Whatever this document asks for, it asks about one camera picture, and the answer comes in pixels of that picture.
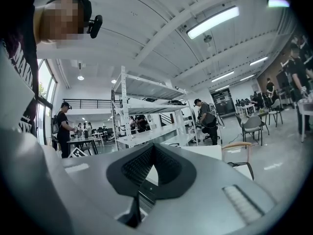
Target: floor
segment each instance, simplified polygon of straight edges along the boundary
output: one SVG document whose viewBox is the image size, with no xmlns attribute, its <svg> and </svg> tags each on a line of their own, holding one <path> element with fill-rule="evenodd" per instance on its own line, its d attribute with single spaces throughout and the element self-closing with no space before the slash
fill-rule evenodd
<svg viewBox="0 0 313 235">
<path fill-rule="evenodd" d="M 297 116 L 294 109 L 287 108 L 282 112 L 282 117 L 283 124 L 279 119 L 277 127 L 273 118 L 271 119 L 271 124 L 268 126 L 269 135 L 264 128 L 263 146 L 261 146 L 261 139 L 258 144 L 252 136 L 247 135 L 247 142 L 253 143 L 250 164 L 254 173 L 254 182 L 271 194 L 276 201 L 289 197 L 299 189 L 313 162 L 313 135 L 308 135 L 304 143 L 301 143 L 301 138 L 297 133 Z M 221 132 L 218 130 L 223 145 L 242 141 L 241 128 L 236 117 L 224 118 L 223 121 L 225 128 L 221 129 Z M 175 133 L 170 133 L 166 138 L 174 135 Z M 210 144 L 211 139 L 200 142 L 200 145 Z M 110 142 L 104 147 L 97 146 L 97 149 L 100 154 L 109 153 L 116 151 L 116 146 L 114 142 Z M 246 158 L 245 148 L 225 153 L 226 162 L 246 162 Z"/>
</svg>

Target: light fixture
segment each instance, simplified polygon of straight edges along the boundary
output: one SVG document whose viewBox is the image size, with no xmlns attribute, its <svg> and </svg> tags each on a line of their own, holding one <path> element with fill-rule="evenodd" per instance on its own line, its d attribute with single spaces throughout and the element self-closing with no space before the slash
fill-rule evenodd
<svg viewBox="0 0 313 235">
<path fill-rule="evenodd" d="M 190 39 L 198 37 L 200 34 L 206 32 L 207 30 L 213 28 L 214 26 L 221 24 L 231 18 L 239 16 L 239 9 L 236 6 L 230 7 L 206 20 L 196 25 L 187 31 Z"/>
<path fill-rule="evenodd" d="M 243 79 L 240 79 L 240 81 L 244 81 L 244 80 L 246 80 L 246 79 L 248 79 L 248 78 L 251 78 L 251 77 L 253 77 L 253 76 L 254 76 L 254 74 L 251 75 L 251 76 L 247 76 L 247 77 L 245 77 L 245 78 L 243 78 Z"/>
<path fill-rule="evenodd" d="M 268 0 L 268 7 L 289 7 L 286 0 Z"/>
<path fill-rule="evenodd" d="M 224 86 L 224 87 L 221 87 L 221 88 L 219 88 L 219 89 L 217 89 L 217 90 L 215 90 L 215 91 L 218 92 L 218 91 L 220 91 L 220 90 L 222 90 L 222 89 L 225 89 L 225 88 L 227 88 L 227 87 L 229 87 L 229 85 L 226 85 L 226 86 Z"/>
<path fill-rule="evenodd" d="M 215 79 L 213 79 L 211 82 L 215 82 L 215 81 L 220 80 L 221 78 L 226 77 L 226 76 L 229 76 L 229 75 L 231 75 L 231 74 L 234 74 L 234 71 L 232 71 L 232 72 L 230 72 L 230 73 L 227 73 L 227 74 L 225 74 L 225 75 L 223 75 L 223 76 L 220 76 L 220 77 L 218 77 L 218 78 L 215 78 Z"/>
<path fill-rule="evenodd" d="M 250 66 L 251 66 L 251 65 L 255 65 L 255 64 L 257 64 L 257 63 L 260 63 L 260 62 L 262 62 L 262 61 L 264 61 L 264 60 L 267 60 L 267 59 L 268 59 L 268 56 L 262 57 L 261 59 L 256 60 L 256 61 L 250 63 Z"/>
</svg>

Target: linear light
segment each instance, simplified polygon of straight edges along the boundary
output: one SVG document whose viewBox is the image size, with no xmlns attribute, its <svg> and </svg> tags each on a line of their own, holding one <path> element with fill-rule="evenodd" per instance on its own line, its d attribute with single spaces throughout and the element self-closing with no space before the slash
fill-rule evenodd
<svg viewBox="0 0 313 235">
<path fill-rule="evenodd" d="M 289 7 L 286 0 L 268 0 L 268 7 Z"/>
<path fill-rule="evenodd" d="M 229 87 L 229 85 L 226 85 L 226 86 L 224 86 L 224 87 L 221 87 L 221 88 L 219 88 L 219 89 L 217 89 L 217 90 L 215 90 L 215 91 L 218 92 L 218 91 L 220 91 L 220 90 L 222 90 L 222 89 L 225 89 L 225 88 L 227 88 L 227 87 Z"/>
<path fill-rule="evenodd" d="M 223 75 L 223 76 L 220 76 L 220 77 L 218 77 L 218 78 L 215 78 L 215 79 L 212 80 L 212 82 L 215 82 L 215 81 L 217 81 L 217 80 L 220 80 L 220 79 L 222 79 L 222 78 L 224 78 L 224 77 L 226 77 L 226 76 L 229 76 L 229 75 L 231 75 L 231 74 L 234 74 L 234 71 L 232 71 L 232 72 L 230 72 L 230 73 L 227 73 L 227 74 L 225 74 L 225 75 Z"/>
<path fill-rule="evenodd" d="M 257 64 L 257 63 L 260 63 L 260 62 L 262 62 L 262 61 L 264 61 L 264 60 L 267 60 L 267 59 L 268 59 L 268 56 L 262 57 L 261 59 L 256 60 L 256 61 L 250 63 L 250 66 L 251 66 L 251 65 L 255 65 L 255 64 Z"/>
<path fill-rule="evenodd" d="M 243 78 L 243 79 L 240 79 L 240 81 L 244 81 L 244 80 L 246 80 L 246 79 L 248 79 L 248 78 L 251 78 L 251 77 L 253 77 L 253 76 L 254 76 L 254 74 L 251 75 L 251 76 L 247 76 L 247 77 L 245 77 L 245 78 Z"/>
<path fill-rule="evenodd" d="M 200 34 L 206 32 L 207 30 L 221 24 L 229 19 L 239 16 L 239 9 L 236 6 L 230 7 L 208 19 L 205 19 L 200 24 L 196 25 L 195 27 L 191 28 L 187 31 L 188 36 L 190 39 L 194 39 L 198 37 Z"/>
</svg>

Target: chair backrest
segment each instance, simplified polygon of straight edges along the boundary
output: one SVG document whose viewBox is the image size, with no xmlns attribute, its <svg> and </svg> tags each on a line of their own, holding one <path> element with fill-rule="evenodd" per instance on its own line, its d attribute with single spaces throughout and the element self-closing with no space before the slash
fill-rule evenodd
<svg viewBox="0 0 313 235">
<path fill-rule="evenodd" d="M 276 99 L 275 102 L 271 105 L 271 108 L 276 109 L 279 106 L 280 106 L 280 100 Z"/>
<path fill-rule="evenodd" d="M 245 129 L 255 128 L 261 125 L 261 119 L 258 116 L 250 117 L 247 122 L 243 124 Z"/>
</svg>

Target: white shelving unit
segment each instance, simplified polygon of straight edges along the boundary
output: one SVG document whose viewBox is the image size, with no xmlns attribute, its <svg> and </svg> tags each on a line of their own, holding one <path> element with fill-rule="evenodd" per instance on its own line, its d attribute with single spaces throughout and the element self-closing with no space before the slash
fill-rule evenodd
<svg viewBox="0 0 313 235">
<path fill-rule="evenodd" d="M 121 95 L 123 107 L 118 107 L 114 102 L 114 96 Z M 128 103 L 128 99 L 131 97 L 149 97 L 155 99 L 165 99 L 165 100 L 173 100 L 174 98 L 185 96 L 186 91 L 182 89 L 175 89 L 169 86 L 166 86 L 161 83 L 157 83 L 154 81 L 150 81 L 148 79 L 144 79 L 141 77 L 132 76 L 126 74 L 125 67 L 122 66 L 121 74 L 119 75 L 116 83 L 112 87 L 112 121 L 115 123 L 116 114 L 120 115 L 120 118 L 125 123 L 125 132 L 126 136 L 118 137 L 117 129 L 115 124 L 113 125 L 114 137 L 117 149 L 119 150 L 119 143 L 123 143 L 128 145 L 128 147 L 133 147 L 135 145 L 145 143 L 147 141 L 156 139 L 160 136 L 168 134 L 172 131 L 177 131 L 177 136 L 169 139 L 165 144 L 177 143 L 179 142 L 181 145 L 187 144 L 192 138 L 195 137 L 193 133 L 186 133 L 185 125 L 192 123 L 193 128 L 195 127 L 195 120 L 183 120 L 183 116 L 181 110 L 183 108 L 189 107 L 190 112 L 190 104 L 188 105 L 167 105 L 167 104 L 131 104 Z M 142 133 L 131 134 L 131 128 L 129 125 L 129 115 L 142 115 L 142 114 L 157 114 L 157 113 L 166 113 L 166 112 L 174 112 L 175 113 L 175 123 L 166 125 L 156 129 L 152 129 L 150 131 L 145 131 Z"/>
</svg>

